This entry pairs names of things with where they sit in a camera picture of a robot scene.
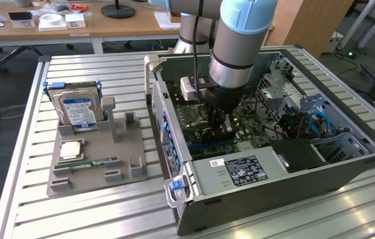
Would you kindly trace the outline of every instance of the blue latch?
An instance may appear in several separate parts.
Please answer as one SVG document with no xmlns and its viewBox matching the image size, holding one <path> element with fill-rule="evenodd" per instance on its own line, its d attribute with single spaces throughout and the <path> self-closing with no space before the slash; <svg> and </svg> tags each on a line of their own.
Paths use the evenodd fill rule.
<svg viewBox="0 0 375 239">
<path fill-rule="evenodd" d="M 170 182 L 170 184 L 169 184 L 169 189 L 170 189 L 172 191 L 184 189 L 183 180 Z"/>
<path fill-rule="evenodd" d="M 97 85 L 97 91 L 98 91 L 98 98 L 101 99 L 101 97 L 102 97 L 102 94 L 101 94 L 102 86 L 101 86 L 101 82 L 100 82 L 98 79 L 96 79 L 96 85 Z"/>
<path fill-rule="evenodd" d="M 166 131 L 166 128 L 168 128 L 168 122 L 165 121 L 165 122 L 162 123 L 162 125 L 161 125 L 162 131 Z"/>
<path fill-rule="evenodd" d="M 48 85 L 48 82 L 44 81 L 42 82 L 42 90 L 44 90 L 45 95 L 48 96 L 49 101 L 52 101 L 52 98 L 50 98 L 49 93 L 48 93 L 46 85 Z"/>
<path fill-rule="evenodd" d="M 52 86 L 49 88 L 50 89 L 64 89 L 65 88 L 65 83 L 64 82 L 53 82 Z"/>
</svg>

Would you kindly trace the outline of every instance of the aluminum slat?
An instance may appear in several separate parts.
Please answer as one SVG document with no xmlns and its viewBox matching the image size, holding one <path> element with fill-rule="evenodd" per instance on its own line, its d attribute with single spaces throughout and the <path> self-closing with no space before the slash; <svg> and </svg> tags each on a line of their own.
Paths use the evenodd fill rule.
<svg viewBox="0 0 375 239">
<path fill-rule="evenodd" d="M 300 49 L 292 46 L 283 48 L 291 51 L 316 78 L 375 129 L 375 109 L 369 108 L 355 92 L 332 77 L 324 66 L 313 64 L 315 59 Z M 57 114 L 46 96 L 42 96 L 40 111 L 36 113 L 37 122 L 33 122 L 33 145 L 25 149 L 30 158 L 26 161 L 26 171 L 21 172 L 22 188 L 18 189 L 20 193 L 14 198 L 18 209 L 13 238 L 180 238 L 176 235 L 173 212 L 165 204 L 160 187 L 161 168 L 142 94 L 141 59 L 144 55 L 153 53 L 156 52 L 52 57 L 50 67 L 56 71 L 45 72 L 49 84 L 98 79 L 102 82 L 104 94 L 113 96 L 117 102 L 113 117 L 122 117 L 126 111 L 136 112 L 140 118 L 149 179 L 76 195 L 52 198 L 46 196 Z M 141 61 L 141 65 L 108 67 L 125 61 L 130 61 L 126 64 Z M 313 86 L 300 79 L 300 73 L 293 71 L 293 75 L 299 86 L 307 88 L 304 89 L 307 94 L 316 93 Z M 360 174 L 336 192 L 188 236 L 189 239 L 239 237 L 253 239 L 375 237 L 375 168 Z"/>
</svg>

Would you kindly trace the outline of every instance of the wooden desk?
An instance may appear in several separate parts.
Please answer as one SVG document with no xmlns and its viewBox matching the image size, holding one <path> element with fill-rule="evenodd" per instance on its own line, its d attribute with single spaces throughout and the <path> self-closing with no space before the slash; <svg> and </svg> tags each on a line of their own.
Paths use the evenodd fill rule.
<svg viewBox="0 0 375 239">
<path fill-rule="evenodd" d="M 8 12 L 29 11 L 38 7 L 16 7 L 12 2 L 0 2 L 0 14 L 8 19 L 4 27 L 0 27 L 0 46 L 46 45 L 61 43 L 89 42 L 94 53 L 102 54 L 101 43 L 104 41 L 176 39 L 179 30 L 165 31 L 160 29 L 153 13 L 156 10 L 140 6 L 132 6 L 136 15 L 126 19 L 112 19 L 101 14 L 101 7 L 108 3 L 84 2 L 89 6 L 92 16 L 85 16 L 86 28 L 74 28 L 60 31 L 44 31 L 37 29 L 38 17 L 34 16 L 36 27 L 13 28 Z"/>
<path fill-rule="evenodd" d="M 38 16 L 33 16 L 34 26 L 28 28 L 13 28 L 13 25 L 9 20 L 8 12 L 20 12 L 38 9 L 40 7 L 16 7 L 12 2 L 0 2 L 0 14 L 6 18 L 6 22 L 4 22 L 4 26 L 0 27 L 0 39 L 5 37 L 6 40 L 16 39 L 41 39 L 41 38 L 65 38 L 65 37 L 80 37 L 78 34 L 88 34 L 92 36 L 93 34 L 93 17 L 85 16 L 85 28 L 74 28 L 60 31 L 40 31 L 38 30 Z"/>
<path fill-rule="evenodd" d="M 110 2 L 94 2 L 92 6 L 93 33 L 94 36 L 126 36 L 126 35 L 161 35 L 179 34 L 179 30 L 162 30 L 158 27 L 156 10 L 134 6 L 134 15 L 126 19 L 113 19 L 101 14 L 101 8 Z"/>
</svg>

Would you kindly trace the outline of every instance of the robotic arm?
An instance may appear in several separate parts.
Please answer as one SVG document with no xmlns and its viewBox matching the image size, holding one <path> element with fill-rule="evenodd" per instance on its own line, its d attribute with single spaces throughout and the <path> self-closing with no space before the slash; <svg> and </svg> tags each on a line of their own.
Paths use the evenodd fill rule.
<svg viewBox="0 0 375 239">
<path fill-rule="evenodd" d="M 233 136 L 229 136 L 224 126 L 225 119 L 241 101 L 277 0 L 148 1 L 166 10 L 219 19 L 209 66 L 209 79 L 216 86 L 207 89 L 205 108 L 211 126 L 209 141 L 213 141 L 212 138 L 215 141 L 224 140 Z M 181 37 L 192 32 L 192 29 L 181 28 Z"/>
</svg>

